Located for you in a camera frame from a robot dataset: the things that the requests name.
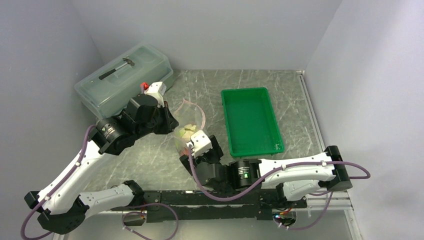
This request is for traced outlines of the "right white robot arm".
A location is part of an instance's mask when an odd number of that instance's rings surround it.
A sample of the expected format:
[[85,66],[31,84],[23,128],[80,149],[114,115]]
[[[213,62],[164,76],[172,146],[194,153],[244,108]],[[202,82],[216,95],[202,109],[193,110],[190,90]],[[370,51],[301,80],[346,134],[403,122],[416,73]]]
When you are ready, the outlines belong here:
[[319,154],[292,159],[241,159],[221,164],[223,151],[214,135],[189,141],[179,155],[181,164],[210,199],[231,202],[267,187],[282,188],[276,203],[289,207],[294,201],[321,188],[329,192],[353,187],[337,146]]

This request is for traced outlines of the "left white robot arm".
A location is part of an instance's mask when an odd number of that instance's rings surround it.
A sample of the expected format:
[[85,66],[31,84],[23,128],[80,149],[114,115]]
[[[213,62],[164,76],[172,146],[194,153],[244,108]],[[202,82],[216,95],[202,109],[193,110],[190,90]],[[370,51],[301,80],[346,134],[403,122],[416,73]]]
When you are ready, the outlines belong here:
[[152,133],[167,135],[177,126],[161,93],[131,98],[119,114],[87,129],[80,151],[54,181],[25,195],[31,213],[39,214],[37,221],[48,234],[65,235],[97,213],[117,207],[139,209],[145,193],[133,180],[102,191],[84,189],[98,170],[138,139]]

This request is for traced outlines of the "clear zip top bag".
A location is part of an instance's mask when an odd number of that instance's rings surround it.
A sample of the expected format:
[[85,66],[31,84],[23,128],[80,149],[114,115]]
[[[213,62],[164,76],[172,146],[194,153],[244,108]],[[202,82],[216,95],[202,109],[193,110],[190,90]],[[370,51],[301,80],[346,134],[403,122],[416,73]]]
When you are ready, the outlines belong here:
[[190,137],[204,129],[206,115],[199,105],[185,98],[172,115],[179,123],[173,131],[173,139],[177,153],[181,157],[188,154],[186,144],[190,141]]

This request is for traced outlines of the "white cauliflower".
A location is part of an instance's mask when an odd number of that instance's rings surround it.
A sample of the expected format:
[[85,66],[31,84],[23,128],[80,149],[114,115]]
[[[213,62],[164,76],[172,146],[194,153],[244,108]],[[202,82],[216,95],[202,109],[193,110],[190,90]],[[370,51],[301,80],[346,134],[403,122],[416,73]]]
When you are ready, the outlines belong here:
[[197,125],[186,124],[183,127],[179,127],[178,130],[175,131],[175,137],[182,140],[190,140],[191,136],[198,131]]

